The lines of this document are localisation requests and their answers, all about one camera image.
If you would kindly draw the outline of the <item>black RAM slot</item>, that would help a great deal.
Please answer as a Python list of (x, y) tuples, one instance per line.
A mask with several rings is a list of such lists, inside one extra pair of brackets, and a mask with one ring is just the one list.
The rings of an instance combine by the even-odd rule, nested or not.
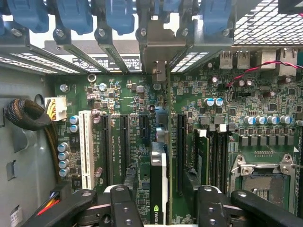
[(219, 188), (223, 193), (227, 190), (226, 165), (228, 157), (228, 131), (227, 124), (220, 124), (218, 127), (219, 139)]
[(210, 134), (210, 184), (216, 186), (217, 133)]

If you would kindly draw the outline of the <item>green RAM stick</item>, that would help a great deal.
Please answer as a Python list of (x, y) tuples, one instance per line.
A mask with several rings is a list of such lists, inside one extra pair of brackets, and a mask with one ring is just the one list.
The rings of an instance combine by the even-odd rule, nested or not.
[(195, 170), (201, 184), (209, 184), (209, 138), (207, 130), (194, 131)]

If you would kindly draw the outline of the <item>long black expansion slot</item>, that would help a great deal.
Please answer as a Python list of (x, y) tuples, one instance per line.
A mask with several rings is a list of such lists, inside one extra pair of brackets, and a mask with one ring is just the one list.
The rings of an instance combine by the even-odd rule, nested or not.
[(113, 184), (113, 167), (112, 167), (112, 136), (110, 115), (102, 115), (100, 121), (100, 139), (102, 158), (106, 173), (107, 186)]
[(120, 151), (121, 151), (121, 173), (122, 182), (125, 181), (127, 168), (130, 165), (130, 127), (129, 116), (122, 114), (119, 117), (120, 120)]
[(183, 169), (186, 163), (187, 150), (187, 116), (185, 114), (177, 114), (176, 127), (176, 151), (177, 151), (177, 192), (183, 194)]

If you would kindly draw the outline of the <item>metal CPU socket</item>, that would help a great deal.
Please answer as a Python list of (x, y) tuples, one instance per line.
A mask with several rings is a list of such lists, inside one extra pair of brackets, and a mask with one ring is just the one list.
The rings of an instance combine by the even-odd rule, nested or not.
[(285, 154), (280, 161), (247, 162), (237, 155), (230, 170), (228, 194), (246, 190), (294, 214), (296, 212), (296, 172), (293, 159)]

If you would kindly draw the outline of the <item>white PCI expansion slot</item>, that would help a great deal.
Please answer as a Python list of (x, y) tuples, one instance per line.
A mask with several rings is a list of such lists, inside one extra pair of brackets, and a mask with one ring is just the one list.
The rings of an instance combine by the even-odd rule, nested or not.
[(79, 111), (79, 136), (82, 188), (92, 190), (95, 187), (94, 151), (92, 114), (89, 110)]

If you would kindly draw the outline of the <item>short black expansion slot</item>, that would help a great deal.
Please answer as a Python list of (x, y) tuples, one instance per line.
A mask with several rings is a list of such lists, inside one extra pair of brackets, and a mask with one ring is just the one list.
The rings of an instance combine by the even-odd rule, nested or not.
[(139, 115), (139, 133), (143, 141), (149, 139), (149, 117), (147, 114)]

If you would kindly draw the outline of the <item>grey metal PC case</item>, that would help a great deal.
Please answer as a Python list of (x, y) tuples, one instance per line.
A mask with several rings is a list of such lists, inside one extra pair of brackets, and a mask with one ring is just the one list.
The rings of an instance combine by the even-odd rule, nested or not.
[[(78, 35), (62, 24), (56, 0), (44, 0), (49, 16), (46, 33), (33, 33), (18, 24), (7, 0), (0, 0), (0, 53), (33, 53), (80, 72), (45, 74), (0, 63), (0, 227), (22, 227), (54, 190), (74, 193), (58, 174), (58, 122), (51, 121), (45, 110), (45, 98), (55, 97), (58, 78), (90, 74), (150, 75), (143, 70), (129, 71), (114, 40), (136, 40), (139, 47), (140, 26), (159, 20), (186, 40), (177, 63), (189, 52), (209, 52), (184, 74), (202, 67), (223, 51), (294, 48), (303, 53), (303, 0), (232, 0), (229, 37), (204, 35), (202, 0), (132, 0), (134, 31), (126, 35), (118, 35), (107, 24), (106, 0), (88, 1), (93, 31)], [(120, 71), (110, 72), (89, 57), (72, 43), (78, 40), (96, 41)], [(55, 41), (58, 47), (100, 72), (90, 72), (45, 50), (45, 41)]]

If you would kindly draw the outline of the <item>green motherboard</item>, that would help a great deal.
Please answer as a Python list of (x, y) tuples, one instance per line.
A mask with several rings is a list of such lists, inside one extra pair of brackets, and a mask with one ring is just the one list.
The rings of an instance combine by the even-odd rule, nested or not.
[[(280, 161), (285, 154), (294, 164), (303, 166), (303, 53), (298, 52), (295, 76), (279, 76), (276, 50), (273, 70), (261, 69), (261, 52), (250, 52), (250, 68), (220, 69), (220, 56), (190, 73), (171, 72), (171, 208), (170, 224), (196, 223), (192, 207), (185, 196), (185, 171), (195, 170), (194, 131), (217, 133), (216, 186), (219, 190), (218, 127), (227, 124), (228, 157), (226, 165), (229, 196), (230, 170), (237, 155), (247, 162)], [(112, 136), (113, 184), (123, 184), (121, 173), (120, 120), (129, 116), (130, 165), (137, 171), (135, 202), (144, 224), (151, 224), (151, 151), (155, 140), (155, 109), (162, 100), (160, 86), (152, 85), (151, 75), (101, 75), (59, 77), (55, 97), (66, 97), (67, 120), (58, 122), (58, 174), (73, 192), (82, 189), (79, 111), (92, 114), (95, 190), (108, 187), (101, 151), (100, 121), (110, 115)], [(187, 150), (183, 169), (183, 194), (177, 192), (177, 114), (187, 116)], [(139, 115), (149, 117), (149, 139), (139, 133)], [(296, 172), (296, 212), (303, 218), (303, 169)]]

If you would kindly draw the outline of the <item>white power connector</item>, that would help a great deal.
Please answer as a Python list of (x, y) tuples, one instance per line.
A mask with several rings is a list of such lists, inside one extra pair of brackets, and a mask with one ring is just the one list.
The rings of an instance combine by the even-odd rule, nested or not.
[(66, 121), (67, 120), (67, 105), (66, 97), (46, 97), (45, 110), (51, 121)]

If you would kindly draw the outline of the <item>black box with white label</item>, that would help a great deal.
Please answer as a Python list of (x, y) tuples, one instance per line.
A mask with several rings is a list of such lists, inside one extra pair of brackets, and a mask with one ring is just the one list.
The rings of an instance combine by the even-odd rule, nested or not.
[[(89, 57), (103, 65), (110, 72), (119, 72), (118, 65), (99, 48), (96, 41), (78, 40), (72, 42), (76, 47), (84, 51)], [(140, 61), (140, 53), (138, 42), (136, 40), (114, 40), (113, 44), (118, 50), (121, 58), (128, 67), (129, 71), (137, 72), (142, 70)], [(45, 50), (67, 60), (76, 66), (79, 66), (90, 72), (100, 72), (93, 65), (85, 60), (76, 57), (74, 54), (65, 51), (62, 47), (58, 47), (55, 41), (45, 41)]]

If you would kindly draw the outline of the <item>perforated metal slot cover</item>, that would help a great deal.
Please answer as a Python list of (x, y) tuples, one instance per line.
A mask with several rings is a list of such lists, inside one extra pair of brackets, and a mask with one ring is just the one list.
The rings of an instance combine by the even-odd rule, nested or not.
[(0, 63), (45, 74), (80, 74), (78, 70), (33, 53), (0, 53)]
[(208, 54), (209, 52), (189, 52), (179, 63), (176, 64), (176, 66), (172, 68), (171, 72), (185, 72), (189, 67), (193, 66)]

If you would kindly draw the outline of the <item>silver USB port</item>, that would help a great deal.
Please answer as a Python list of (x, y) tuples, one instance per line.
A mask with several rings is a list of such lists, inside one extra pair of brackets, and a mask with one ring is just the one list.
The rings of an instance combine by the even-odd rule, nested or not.
[(233, 53), (231, 51), (223, 51), (220, 53), (219, 68), (220, 69), (233, 68)]
[(238, 51), (237, 52), (237, 68), (249, 69), (250, 68), (250, 52)]

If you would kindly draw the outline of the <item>silver rear port block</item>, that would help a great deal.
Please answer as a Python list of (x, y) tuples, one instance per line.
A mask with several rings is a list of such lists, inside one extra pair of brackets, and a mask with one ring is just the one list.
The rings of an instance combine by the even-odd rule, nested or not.
[(263, 50), (261, 52), (261, 69), (273, 70), (276, 68), (275, 63), (269, 63), (276, 60), (276, 50)]

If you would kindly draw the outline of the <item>silver network port block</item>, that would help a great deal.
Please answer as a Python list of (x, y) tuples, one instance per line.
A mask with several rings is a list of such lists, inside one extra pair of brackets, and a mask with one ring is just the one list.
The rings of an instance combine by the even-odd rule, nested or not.
[(294, 48), (282, 48), (280, 49), (280, 54), (278, 59), (282, 61), (284, 64), (280, 64), (278, 66), (278, 74), (279, 76), (295, 76), (297, 69), (292, 65), (296, 65), (297, 63), (297, 55), (298, 50)]

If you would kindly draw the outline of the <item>blue slot retention clip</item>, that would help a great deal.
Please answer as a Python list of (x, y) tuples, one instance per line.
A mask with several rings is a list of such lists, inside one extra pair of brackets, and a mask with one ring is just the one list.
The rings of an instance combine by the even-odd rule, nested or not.
[(232, 0), (202, 0), (200, 13), (204, 23), (204, 35), (230, 36), (229, 19), (232, 13)]
[(56, 0), (62, 24), (78, 35), (93, 31), (93, 17), (88, 0)]
[(33, 33), (49, 31), (49, 16), (44, 0), (7, 0), (13, 19)]
[(107, 24), (117, 31), (118, 35), (134, 31), (132, 0), (106, 0), (105, 6)]

